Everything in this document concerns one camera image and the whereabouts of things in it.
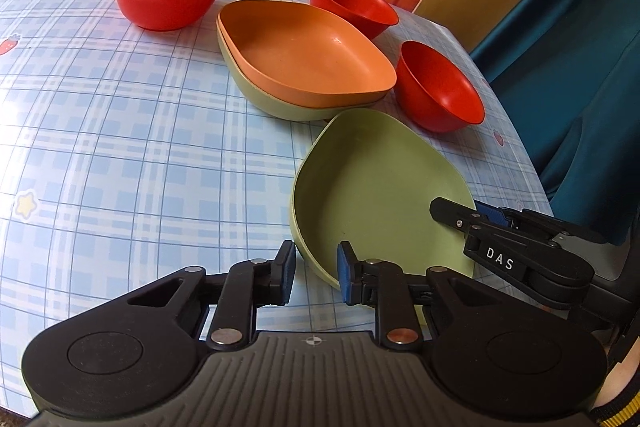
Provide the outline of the green plate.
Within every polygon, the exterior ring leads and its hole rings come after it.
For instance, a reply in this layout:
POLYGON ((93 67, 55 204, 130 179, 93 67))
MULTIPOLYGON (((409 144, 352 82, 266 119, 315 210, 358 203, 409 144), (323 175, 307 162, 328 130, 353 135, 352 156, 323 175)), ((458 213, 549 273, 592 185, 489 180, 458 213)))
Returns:
POLYGON ((470 277, 463 234, 431 217, 437 197, 474 205, 462 174, 420 135, 377 110, 349 109, 323 128, 297 169, 291 232, 308 267, 333 288, 343 241, 359 258, 408 274, 443 265, 470 277))
POLYGON ((216 31, 219 51, 224 58, 230 76, 233 79, 235 86, 241 91, 250 104, 272 117, 276 117, 283 120, 304 122, 304 121, 317 121, 317 120, 331 120, 344 110, 361 107, 371 107, 378 102, 381 102, 386 97, 386 93, 379 95, 372 102, 364 102, 359 104, 352 104, 346 106, 332 106, 323 108, 313 108, 300 106, 293 103, 288 103, 280 98, 269 94, 268 92, 260 89, 256 84, 242 72, 239 64, 235 61, 230 51, 230 46, 222 30, 222 23, 216 20, 216 31))

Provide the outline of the orange plate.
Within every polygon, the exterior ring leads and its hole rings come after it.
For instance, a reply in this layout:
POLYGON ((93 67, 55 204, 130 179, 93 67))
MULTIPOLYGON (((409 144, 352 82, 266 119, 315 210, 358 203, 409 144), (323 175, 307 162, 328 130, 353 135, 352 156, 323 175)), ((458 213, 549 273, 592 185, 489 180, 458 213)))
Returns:
POLYGON ((372 102, 395 87, 395 67, 352 24, 315 6, 236 0, 217 15, 240 69, 288 103, 323 108, 372 102))

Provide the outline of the small red bowl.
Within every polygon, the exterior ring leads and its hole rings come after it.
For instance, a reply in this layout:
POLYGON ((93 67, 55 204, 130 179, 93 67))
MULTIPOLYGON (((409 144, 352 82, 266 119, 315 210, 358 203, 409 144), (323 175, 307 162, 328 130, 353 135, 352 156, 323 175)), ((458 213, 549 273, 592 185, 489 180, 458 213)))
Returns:
POLYGON ((484 121, 485 107, 471 81, 434 48, 401 43, 396 75, 396 102, 422 129, 447 133, 484 121))

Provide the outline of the medium red bowl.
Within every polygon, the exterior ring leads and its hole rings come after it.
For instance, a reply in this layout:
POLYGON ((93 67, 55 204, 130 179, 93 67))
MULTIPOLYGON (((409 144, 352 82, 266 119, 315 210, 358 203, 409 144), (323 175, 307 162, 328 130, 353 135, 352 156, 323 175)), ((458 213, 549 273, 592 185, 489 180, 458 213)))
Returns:
POLYGON ((398 14, 384 0, 309 0, 309 3, 344 18, 369 39, 399 23, 398 14))

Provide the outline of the blue plaid tablecloth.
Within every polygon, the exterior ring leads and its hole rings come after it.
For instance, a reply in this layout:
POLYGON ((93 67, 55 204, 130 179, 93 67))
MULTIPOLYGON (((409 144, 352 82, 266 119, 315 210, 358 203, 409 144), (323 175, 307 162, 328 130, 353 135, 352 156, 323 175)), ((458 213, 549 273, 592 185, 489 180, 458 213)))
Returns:
MULTIPOLYGON (((1 404, 33 417, 52 405, 23 375, 27 348, 74 324, 66 350, 96 348, 129 377, 160 350, 152 377, 198 375, 196 349, 225 372, 281 374, 295 387, 344 372, 373 352, 375 313, 347 306, 295 244, 290 198, 297 169, 331 120, 272 117, 235 86, 215 0, 197 22, 152 31, 116 0, 1 0, 1 404), (238 351, 206 345, 215 306, 206 275, 296 247, 285 306, 257 310, 238 351)), ((308 0, 277 0, 309 4, 308 0)), ((410 14, 370 39, 395 67, 401 43, 444 54, 485 107, 477 126, 435 133, 396 102, 393 116, 462 174, 475 201, 548 212, 548 198, 495 92, 450 32, 410 14)))

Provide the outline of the teal curtain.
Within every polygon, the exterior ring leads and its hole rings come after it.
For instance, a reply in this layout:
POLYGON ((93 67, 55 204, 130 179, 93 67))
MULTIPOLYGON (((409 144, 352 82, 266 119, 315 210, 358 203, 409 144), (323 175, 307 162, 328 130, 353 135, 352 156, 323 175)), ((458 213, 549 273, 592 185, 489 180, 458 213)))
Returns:
POLYGON ((555 217, 639 224, 639 0, 522 0, 472 52, 555 217))

